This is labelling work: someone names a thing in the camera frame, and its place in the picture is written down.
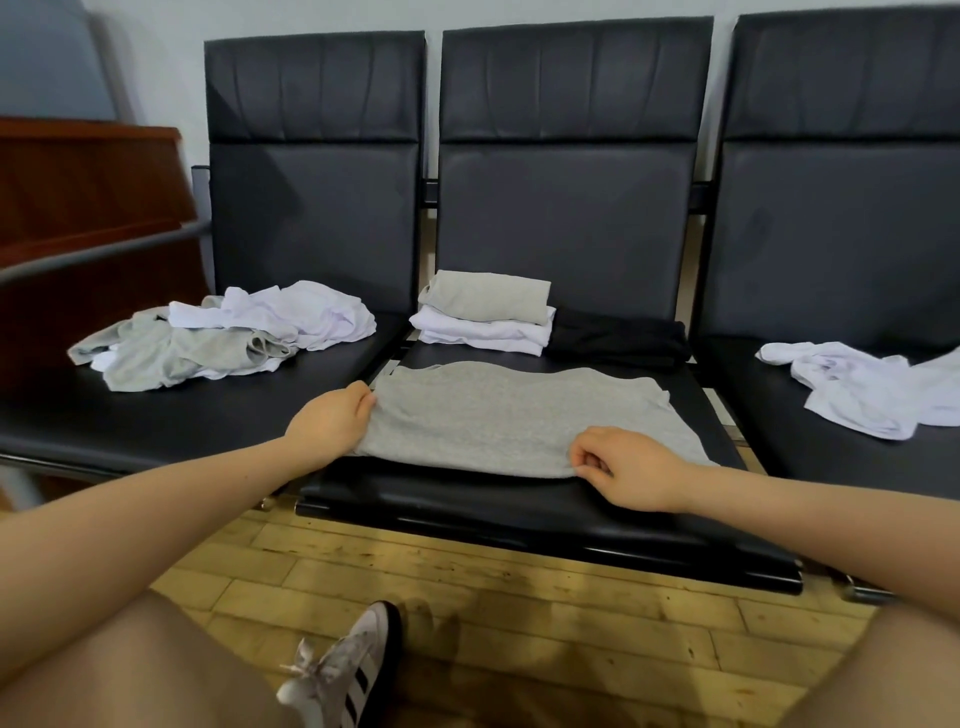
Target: thigh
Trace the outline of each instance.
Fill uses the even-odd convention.
[[[960,625],[898,604],[877,612],[850,655],[781,728],[960,725]]]
[[[0,692],[0,725],[286,728],[263,677],[147,592]]]

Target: chair backrest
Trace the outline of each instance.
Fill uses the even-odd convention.
[[[745,15],[696,335],[960,344],[960,9]]]
[[[311,279],[413,309],[424,49],[423,33],[206,44],[218,291]]]
[[[672,319],[710,18],[444,33],[437,266]]]

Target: wall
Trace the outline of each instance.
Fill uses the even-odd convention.
[[[108,36],[141,124],[174,126],[190,164],[207,162],[203,41],[362,30],[426,30],[431,172],[436,170],[444,28],[617,17],[713,15],[713,56],[698,175],[712,158],[730,34],[738,15],[799,8],[901,5],[905,0],[84,0]]]
[[[0,0],[0,116],[116,117],[81,0]]]

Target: wooden floor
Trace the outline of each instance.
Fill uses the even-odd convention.
[[[801,596],[774,595],[304,519],[292,506],[231,523],[155,588],[274,685],[301,637],[326,649],[369,602],[402,605],[391,726],[775,725],[873,612],[819,577]]]

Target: white sneaker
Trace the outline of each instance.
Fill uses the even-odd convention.
[[[300,712],[305,728],[372,728],[383,715],[403,647],[399,610],[377,601],[317,662],[303,640],[276,699]]]

